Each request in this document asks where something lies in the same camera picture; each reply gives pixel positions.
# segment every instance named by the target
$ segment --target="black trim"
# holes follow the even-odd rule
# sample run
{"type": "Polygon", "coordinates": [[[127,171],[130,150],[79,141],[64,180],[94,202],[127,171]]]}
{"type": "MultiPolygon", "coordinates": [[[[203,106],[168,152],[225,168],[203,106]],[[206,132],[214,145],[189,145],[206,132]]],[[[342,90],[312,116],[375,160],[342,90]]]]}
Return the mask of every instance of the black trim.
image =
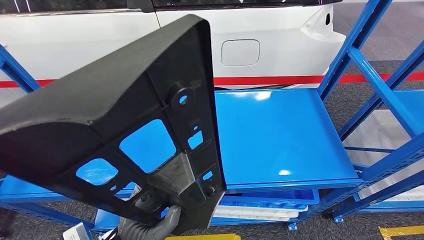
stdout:
{"type": "Polygon", "coordinates": [[[126,0],[127,8],[141,9],[143,13],[153,13],[155,8],[151,0],[126,0]]]}

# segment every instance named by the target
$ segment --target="yellow object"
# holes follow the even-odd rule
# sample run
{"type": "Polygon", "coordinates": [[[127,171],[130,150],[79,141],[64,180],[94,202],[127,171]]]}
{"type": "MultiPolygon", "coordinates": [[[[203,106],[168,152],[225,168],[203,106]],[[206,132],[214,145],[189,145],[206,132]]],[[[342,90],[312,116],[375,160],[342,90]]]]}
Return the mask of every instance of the yellow object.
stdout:
{"type": "Polygon", "coordinates": [[[380,229],[380,233],[383,236],[384,240],[392,240],[392,237],[397,237],[397,236],[424,234],[424,225],[423,226],[392,227],[392,228],[378,227],[378,229],[380,229]]]}
{"type": "Polygon", "coordinates": [[[235,233],[215,234],[215,235],[197,235],[197,236],[170,236],[165,240],[242,240],[235,233]]]}

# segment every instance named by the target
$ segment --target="gray glove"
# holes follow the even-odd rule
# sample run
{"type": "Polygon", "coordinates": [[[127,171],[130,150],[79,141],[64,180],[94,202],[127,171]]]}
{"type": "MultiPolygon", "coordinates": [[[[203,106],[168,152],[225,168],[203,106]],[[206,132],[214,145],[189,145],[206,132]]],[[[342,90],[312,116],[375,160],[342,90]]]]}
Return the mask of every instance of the gray glove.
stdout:
{"type": "Polygon", "coordinates": [[[171,206],[166,216],[154,227],[121,217],[117,235],[122,240],[164,240],[178,225],[180,213],[180,206],[171,206]]]}

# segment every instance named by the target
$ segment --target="blue tray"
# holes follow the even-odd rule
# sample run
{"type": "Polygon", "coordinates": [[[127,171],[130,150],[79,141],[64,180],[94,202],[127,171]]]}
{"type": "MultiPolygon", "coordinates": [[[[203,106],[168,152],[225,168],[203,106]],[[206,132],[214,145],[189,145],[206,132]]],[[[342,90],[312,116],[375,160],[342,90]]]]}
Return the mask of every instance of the blue tray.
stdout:
{"type": "Polygon", "coordinates": [[[226,194],[219,205],[304,210],[318,204],[318,189],[226,194]]]}

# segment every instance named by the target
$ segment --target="gray carpet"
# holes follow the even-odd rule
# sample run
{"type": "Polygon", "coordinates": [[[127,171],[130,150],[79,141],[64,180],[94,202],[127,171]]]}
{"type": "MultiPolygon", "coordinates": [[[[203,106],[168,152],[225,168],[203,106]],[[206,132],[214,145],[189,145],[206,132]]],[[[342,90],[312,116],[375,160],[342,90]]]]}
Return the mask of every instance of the gray carpet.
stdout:
{"type": "MultiPolygon", "coordinates": [[[[347,34],[359,16],[364,3],[340,3],[334,7],[334,30],[347,34]]],[[[424,39],[424,2],[396,2],[376,26],[362,53],[379,73],[390,73],[424,39]]],[[[358,73],[350,66],[348,74],[358,73]]],[[[424,81],[406,82],[401,88],[424,88],[424,81]]],[[[337,129],[357,111],[372,94],[367,83],[339,84],[325,106],[337,129]]],[[[75,217],[92,221],[95,209],[79,202],[49,203],[49,207],[75,217]]],[[[255,224],[211,227],[192,230],[189,235],[237,233],[243,240],[381,240],[380,227],[424,225],[424,213],[360,213],[345,218],[345,223],[316,216],[299,224],[299,230],[288,232],[286,224],[255,224]]],[[[57,240],[67,227],[31,216],[18,214],[8,240],[57,240]]],[[[424,240],[424,235],[393,237],[394,240],[424,240]]]]}

